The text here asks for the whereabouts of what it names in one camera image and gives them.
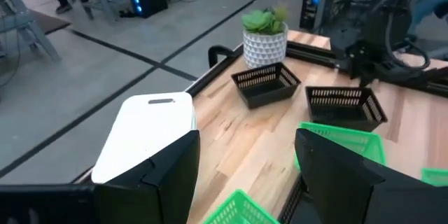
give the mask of green succulent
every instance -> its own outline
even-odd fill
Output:
[[[242,21],[246,31],[250,33],[274,35],[284,31],[284,21],[287,16],[286,7],[280,6],[265,10],[253,10],[251,13],[243,15]]]

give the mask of white pot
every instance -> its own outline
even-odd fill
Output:
[[[288,25],[283,24],[283,33],[259,35],[244,30],[244,59],[250,69],[282,62],[286,56]]]

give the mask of concrete floor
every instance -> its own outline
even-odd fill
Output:
[[[0,89],[0,183],[71,182],[96,162],[126,98],[186,89],[208,70],[210,46],[241,43],[241,15],[251,9],[286,3],[288,25],[298,29],[301,1],[178,2],[149,19],[122,19],[114,25],[96,11],[95,20],[88,20],[76,4],[60,17],[72,25],[48,36],[62,61],[22,51],[16,77]],[[55,15],[54,0],[24,2]],[[448,34],[443,29],[440,36]],[[0,83],[7,75],[2,72]]]

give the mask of green basket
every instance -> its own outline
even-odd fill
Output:
[[[423,168],[421,170],[421,180],[433,186],[448,186],[448,170]]]
[[[242,190],[236,190],[204,224],[280,224]]]
[[[362,155],[364,158],[373,160],[379,164],[386,165],[386,153],[384,152],[383,140],[375,133],[364,132],[354,129],[345,129],[312,122],[302,122],[301,129],[307,129],[321,135],[351,151]],[[300,171],[300,165],[295,157],[295,166]]]

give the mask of black wire basket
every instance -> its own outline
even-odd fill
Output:
[[[306,94],[313,123],[371,132],[387,122],[370,88],[306,87]]]
[[[292,97],[300,84],[282,63],[236,73],[232,79],[250,109]]]

